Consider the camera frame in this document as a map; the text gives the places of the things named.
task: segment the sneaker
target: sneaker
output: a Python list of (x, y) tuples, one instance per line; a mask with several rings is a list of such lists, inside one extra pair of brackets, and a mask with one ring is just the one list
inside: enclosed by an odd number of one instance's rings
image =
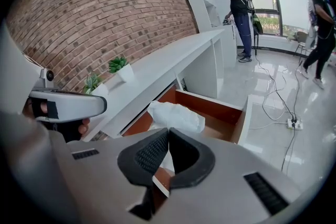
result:
[(303, 66), (301, 66), (301, 68), (300, 68), (300, 73), (301, 73), (306, 79), (309, 79), (309, 74), (308, 74), (307, 70), (306, 70)]
[(238, 60), (239, 62), (251, 62), (252, 59), (251, 57), (242, 57), (241, 59)]
[(315, 82), (318, 87), (320, 87), (322, 90), (324, 90), (324, 85), (323, 85), (323, 82), (322, 82), (321, 79), (314, 78), (313, 82)]
[(244, 51), (240, 52), (237, 54), (238, 57), (245, 57), (246, 56), (246, 53)]

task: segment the black pants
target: black pants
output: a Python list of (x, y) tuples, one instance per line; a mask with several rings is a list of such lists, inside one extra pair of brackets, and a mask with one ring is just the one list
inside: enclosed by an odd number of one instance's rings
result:
[(335, 48), (335, 37), (333, 33), (330, 33), (327, 39), (318, 38), (316, 48), (310, 53), (308, 58), (303, 63), (303, 67), (307, 69), (310, 65), (317, 61), (316, 66), (316, 78), (321, 79), (322, 69), (326, 61), (328, 61), (333, 49)]

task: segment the man in black jacket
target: man in black jacket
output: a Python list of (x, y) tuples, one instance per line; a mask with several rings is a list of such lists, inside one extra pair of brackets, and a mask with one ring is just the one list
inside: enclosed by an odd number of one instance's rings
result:
[(225, 16), (225, 19), (228, 19), (231, 15), (233, 15), (240, 38), (244, 45), (244, 51), (238, 54), (238, 56), (242, 57), (241, 59), (239, 59), (239, 62), (252, 61), (251, 32), (245, 1), (246, 0), (231, 0), (230, 4), (231, 11)]
[(318, 41), (316, 48), (310, 53), (301, 67), (301, 74), (309, 79), (307, 69), (317, 61), (316, 75), (313, 81), (324, 89), (321, 80), (321, 73), (326, 61), (328, 61), (335, 48), (334, 20), (332, 19), (326, 0), (312, 0), (317, 15), (317, 26), (319, 27)]

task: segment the human hand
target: human hand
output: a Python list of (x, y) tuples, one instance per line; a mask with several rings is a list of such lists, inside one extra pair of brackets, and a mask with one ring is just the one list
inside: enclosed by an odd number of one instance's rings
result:
[[(47, 103), (41, 103), (40, 106), (41, 106), (41, 111), (43, 113), (48, 112)], [(22, 110), (22, 114), (28, 118), (35, 119), (33, 108), (32, 108), (32, 101), (30, 98), (27, 99), (26, 104)], [(83, 119), (82, 123), (83, 123), (82, 125), (78, 126), (78, 132), (83, 136), (86, 134), (86, 132), (89, 129), (90, 119)]]

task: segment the power strip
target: power strip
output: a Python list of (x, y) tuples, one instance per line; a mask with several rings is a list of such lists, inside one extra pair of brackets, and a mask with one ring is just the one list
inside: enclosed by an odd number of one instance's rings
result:
[[(287, 120), (287, 128), (294, 130), (294, 128), (292, 126), (292, 119), (288, 119)], [(303, 130), (303, 122), (302, 121), (299, 121), (299, 120), (296, 121), (296, 123), (295, 123), (295, 130), (298, 130), (298, 131), (302, 131)]]

